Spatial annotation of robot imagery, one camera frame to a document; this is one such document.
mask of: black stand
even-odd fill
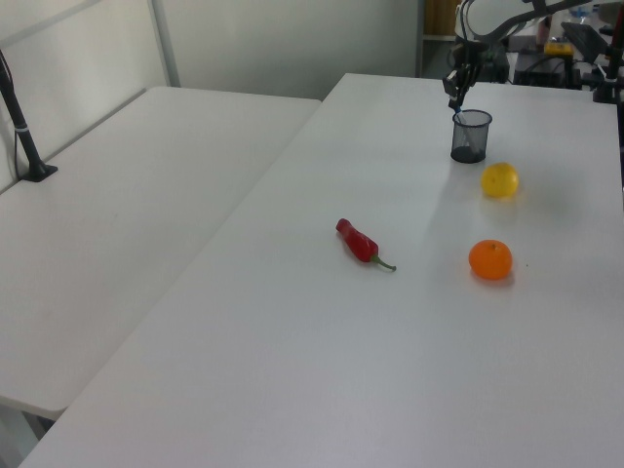
[[[26,125],[26,120],[21,113],[20,103],[16,97],[13,82],[9,75],[9,70],[7,69],[4,61],[0,63],[0,65],[0,92],[2,92],[2,98],[7,104],[7,109],[9,109],[9,114],[11,115],[13,125],[16,128],[16,133],[21,141],[21,146],[23,147],[26,157],[28,158],[28,173],[23,175],[21,178],[31,182],[40,182],[44,178],[55,173],[58,169],[54,166],[48,166],[41,161],[35,142],[30,135],[30,130]]]

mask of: yellow lemon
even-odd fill
[[[507,163],[492,164],[481,176],[481,188],[494,198],[511,197],[518,190],[519,183],[518,173]]]

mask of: red chili pepper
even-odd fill
[[[397,271],[396,266],[390,266],[381,261],[379,258],[379,246],[353,227],[346,219],[341,219],[335,226],[335,230],[342,235],[346,245],[359,260],[364,263],[377,263],[392,271]]]

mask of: black cable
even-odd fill
[[[533,71],[535,68],[537,68],[539,65],[541,65],[542,63],[548,61],[548,60],[552,60],[552,59],[560,59],[560,57],[555,57],[555,56],[549,56],[549,57],[544,57],[541,58],[540,60],[538,60],[536,63],[534,63],[533,65],[531,65],[529,68],[527,68],[525,71],[523,71],[523,73],[530,73],[531,71]]]
[[[589,62],[587,60],[574,59],[572,61],[572,66],[575,66],[577,63],[589,63]],[[553,86],[554,85],[553,82],[555,81],[555,78],[557,77],[556,76],[557,75],[557,71],[559,70],[559,68],[561,68],[562,65],[565,65],[565,64],[566,64],[566,60],[563,59],[562,62],[557,63],[557,65],[555,65],[555,68],[553,68],[553,71],[551,71],[551,77],[550,77],[549,86]]]
[[[9,68],[9,64],[7,63],[7,60],[4,58],[4,54],[2,54],[1,50],[0,50],[0,62],[2,63],[3,68],[6,70],[7,75],[9,76],[9,82],[11,83],[11,88],[13,88],[14,84],[13,84],[13,75],[11,74],[11,68]],[[18,131],[17,130],[13,132],[13,139],[14,139],[13,167],[16,172],[16,179],[20,181],[21,176],[20,176],[20,170],[18,169]]]
[[[7,75],[9,75],[9,82],[11,83],[11,86],[13,87],[13,75],[11,74],[11,68],[9,68],[9,64],[7,63],[7,60],[4,58],[4,54],[2,54],[2,50],[0,50],[0,61],[2,61],[2,66],[4,67],[4,69],[7,70]]]
[[[16,179],[21,180],[20,170],[18,169],[18,131],[14,131],[14,146],[13,146],[13,166],[16,170]]]

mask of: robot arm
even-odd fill
[[[457,7],[453,48],[454,70],[443,80],[450,97],[448,106],[457,111],[481,71],[481,53],[491,44],[515,34],[525,25],[555,12],[585,4],[614,3],[613,0],[463,0]]]

